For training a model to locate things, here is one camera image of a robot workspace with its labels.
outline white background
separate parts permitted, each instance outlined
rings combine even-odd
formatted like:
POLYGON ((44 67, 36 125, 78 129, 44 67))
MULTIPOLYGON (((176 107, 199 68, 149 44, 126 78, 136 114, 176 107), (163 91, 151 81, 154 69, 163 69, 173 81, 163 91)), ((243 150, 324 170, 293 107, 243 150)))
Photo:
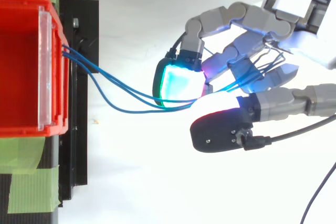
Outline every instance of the white background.
MULTIPOLYGON (((261 0, 99 0, 100 66, 128 85, 151 93, 156 64, 184 30, 186 21, 235 1, 261 0)), ((220 50, 240 34, 234 28, 208 38, 220 50)), ((287 84, 333 83, 335 72, 308 59, 287 84)), ((95 75, 111 101, 125 109, 145 107, 95 75)), ((232 81, 228 73, 215 83, 232 81)), ((188 111, 128 115, 104 102, 89 81, 89 185, 75 188, 60 209, 59 223, 299 223, 311 196, 336 160, 335 124, 264 149, 204 154, 192 147, 188 111)), ((255 135, 276 136, 320 120, 304 115, 255 124, 255 135)), ((309 223, 336 223, 336 175, 307 217, 309 223)))

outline red container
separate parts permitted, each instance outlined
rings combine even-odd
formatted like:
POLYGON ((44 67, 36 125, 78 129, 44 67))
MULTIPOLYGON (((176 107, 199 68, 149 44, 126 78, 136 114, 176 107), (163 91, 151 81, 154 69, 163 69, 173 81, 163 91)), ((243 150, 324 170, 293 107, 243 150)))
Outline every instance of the red container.
POLYGON ((69 60, 49 0, 0 0, 0 138, 68 130, 69 60))

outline blue wire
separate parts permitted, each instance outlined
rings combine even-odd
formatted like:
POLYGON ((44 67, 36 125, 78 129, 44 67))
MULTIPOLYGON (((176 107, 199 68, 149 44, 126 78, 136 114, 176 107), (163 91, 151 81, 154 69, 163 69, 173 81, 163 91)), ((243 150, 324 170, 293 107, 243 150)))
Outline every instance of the blue wire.
POLYGON ((112 108, 114 108, 115 110, 118 110, 120 112, 123 112, 123 113, 128 113, 128 114, 148 114, 148 113, 165 113, 165 112, 176 112, 176 111, 180 111, 182 109, 178 109, 178 110, 175 110, 174 108, 170 108, 169 110, 145 110, 145 111, 130 111, 130 110, 124 110, 124 109, 121 109, 117 106, 115 106, 107 97, 106 95, 104 94, 104 92, 101 90, 100 88, 100 85, 99 83, 97 82, 97 80, 94 78, 93 74, 91 73, 91 71, 83 64, 81 63, 80 61, 78 61, 77 59, 69 56, 69 55, 64 55, 64 57, 76 62, 80 67, 82 67, 85 72, 88 73, 88 75, 91 77, 91 79, 93 80, 93 82, 95 83, 95 85, 97 86, 101 96, 104 98, 104 100, 107 102, 108 105, 110 105, 112 108))
MULTIPOLYGON (((65 57, 72 57, 71 54, 69 53, 66 53, 64 52, 63 55, 65 57)), ((118 82, 114 81, 113 79, 107 77, 105 74, 102 74, 105 78, 107 78, 109 81, 111 81, 114 85, 116 85, 117 87, 119 87, 120 89, 124 90, 125 92, 127 92, 128 94, 130 94, 131 96, 133 96, 134 98, 136 98, 137 100, 143 102, 144 104, 146 105, 149 105, 153 108, 156 108, 156 109, 161 109, 161 110, 183 110, 183 109, 187 109, 191 106, 191 104, 186 104, 186 105, 183 105, 183 106, 177 106, 177 107, 173 107, 173 108, 167 108, 167 107, 164 107, 164 106, 158 106, 158 105, 155 105, 155 104, 152 104, 146 100, 143 100, 141 97, 137 96, 136 94, 134 94, 133 92, 131 92, 130 90, 128 90, 127 88, 123 87, 121 84, 119 84, 118 82)))
MULTIPOLYGON (((169 102, 169 103, 193 103, 195 102, 197 99, 192 99, 192 100, 164 100, 164 99, 160 99, 160 98, 156 98, 156 97, 152 97, 150 95, 144 94, 136 89, 133 89, 132 87, 126 85, 125 83, 123 83, 122 81, 120 81, 119 79, 117 79, 116 77, 114 77, 113 75, 107 73, 106 71, 102 70, 101 68, 99 68, 97 65, 95 65, 94 63, 92 63, 91 61, 89 61, 87 58, 85 58, 83 55, 81 55, 79 52, 75 51, 74 49, 67 47, 66 45, 63 45, 64 48, 72 51, 75 55, 77 55, 79 57, 80 60, 86 62, 88 65, 92 66, 94 69, 96 69, 98 72, 100 72, 105 78, 107 78, 108 80, 110 80, 112 82, 112 80, 114 80, 115 82, 118 82, 120 85, 122 85, 124 88, 139 94, 145 98, 148 99, 152 99, 154 101, 157 102, 169 102)), ((243 76, 241 76, 239 79, 237 79, 235 82, 231 83, 230 85, 218 90, 219 91, 227 91, 230 88, 234 87, 235 85, 240 84, 244 79, 246 79, 249 75, 252 75, 254 72, 247 72, 245 73, 243 76)))
MULTIPOLYGON (((109 81, 111 81, 113 84, 115 84, 116 86, 118 86, 119 88, 121 88, 122 90, 124 90, 125 92, 127 92, 128 94, 132 95, 133 97, 135 97, 136 99, 138 99, 139 101, 151 106, 151 107, 154 107, 154 108, 157 108, 157 109, 161 109, 161 110, 165 110, 165 111, 179 111, 179 110, 184 110, 184 109, 188 109, 190 108, 190 106, 192 105, 192 103, 194 101, 196 101, 197 99, 193 99, 193 100, 183 100, 183 101, 179 101, 179 100, 164 100, 164 99, 159 99, 159 98, 155 98, 155 97, 152 97, 150 95, 146 95, 142 92, 139 92, 133 88, 131 88, 130 86, 126 85, 125 83, 123 83, 122 81, 120 81, 119 79, 117 79, 116 77, 112 76, 111 74, 107 73, 106 71, 102 70, 101 68, 99 68, 97 65, 93 64, 91 61, 89 61, 88 59, 86 59, 83 55, 81 55, 80 53, 78 53, 77 51, 75 51, 74 49, 70 48, 70 47, 67 47, 64 45, 64 48, 67 48, 68 50, 72 51, 73 53, 75 53, 75 55, 73 54, 69 54, 67 52, 64 52, 64 56, 67 57, 67 58, 70 58, 71 60, 75 60, 75 62, 79 62, 78 60, 76 59, 81 59, 82 61, 86 62, 87 64, 89 64, 90 66, 92 66, 94 69, 96 69, 97 71, 99 71, 105 78, 107 78, 109 81), (154 101, 160 101, 160 102, 173 102, 173 103, 186 103, 186 102, 191 102, 190 104, 186 104, 186 105, 183 105, 183 106, 177 106, 177 107, 174 107, 174 108, 167 108, 167 107, 163 107, 163 106, 157 106, 157 105, 154 105, 152 103, 149 103, 147 102, 146 100, 143 100, 141 99, 139 96, 135 95, 134 93, 132 93, 132 91, 134 93, 137 93, 143 97, 146 97, 146 98, 149 98, 149 99, 153 99, 154 101)), ((241 76, 239 79, 237 79, 235 82, 231 83, 230 85, 218 90, 217 92, 220 92, 220 91, 227 91, 227 92, 231 92, 231 91, 234 91, 238 88, 241 88, 242 86, 244 85, 247 85, 253 81, 255 81, 256 79, 258 79, 260 76, 262 76, 265 72, 269 71, 269 69, 273 68, 274 67, 274 62, 277 61, 277 59, 279 57, 281 57, 282 54, 280 54, 273 62, 271 62, 268 67, 264 68, 263 69, 263 72, 259 72, 259 71, 254 71, 254 72, 250 72, 250 71, 247 71, 243 76, 241 76), (257 76, 249 79, 248 81, 240 84, 244 79, 246 79, 249 75, 252 75, 254 73, 258 73, 257 76)))
POLYGON ((209 49, 207 49, 206 47, 204 48, 205 51, 209 52, 211 55, 214 55, 214 53, 212 53, 209 49))
POLYGON ((157 102, 171 102, 171 103, 190 103, 190 102, 195 102, 197 99, 192 99, 192 100, 165 100, 165 99, 160 99, 160 98, 156 98, 156 97, 152 97, 150 95, 144 94, 136 89, 131 88, 130 86, 126 85, 125 83, 123 83, 122 81, 120 81, 119 79, 117 79, 116 77, 114 77, 113 75, 105 72, 104 70, 102 70, 101 68, 99 68, 97 65, 93 64, 91 61, 89 61, 87 58, 85 58, 83 55, 81 55, 79 52, 75 51, 74 49, 67 47, 65 45, 63 45, 64 48, 72 51, 75 55, 77 55, 82 61, 84 61, 85 63, 87 63, 88 65, 90 65, 91 67, 93 67, 94 69, 96 69, 98 72, 100 72, 103 76, 108 76, 109 78, 113 79, 114 81, 118 82, 119 84, 121 84, 122 86, 124 86, 125 88, 127 88, 128 90, 131 90, 132 92, 139 94, 143 97, 146 97, 148 99, 152 99, 154 101, 157 102))

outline screw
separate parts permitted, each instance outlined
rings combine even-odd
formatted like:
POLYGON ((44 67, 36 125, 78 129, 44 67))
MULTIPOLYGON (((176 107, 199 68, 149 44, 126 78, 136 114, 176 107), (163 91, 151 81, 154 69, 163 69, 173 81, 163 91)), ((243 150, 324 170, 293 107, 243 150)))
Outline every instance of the screw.
POLYGON ((72 21, 72 26, 74 28, 78 28, 79 27, 79 20, 78 18, 74 18, 73 21, 72 21))

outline cyan light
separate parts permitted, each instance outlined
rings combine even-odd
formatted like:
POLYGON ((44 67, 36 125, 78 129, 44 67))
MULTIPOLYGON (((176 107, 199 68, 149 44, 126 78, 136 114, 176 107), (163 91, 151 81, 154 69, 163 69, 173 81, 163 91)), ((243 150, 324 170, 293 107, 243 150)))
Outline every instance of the cyan light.
MULTIPOLYGON (((167 65, 162 76, 160 97, 168 100, 197 99, 202 96, 204 83, 205 76, 202 71, 196 72, 175 65, 167 65)), ((173 107, 176 104, 165 102, 164 106, 173 107)))

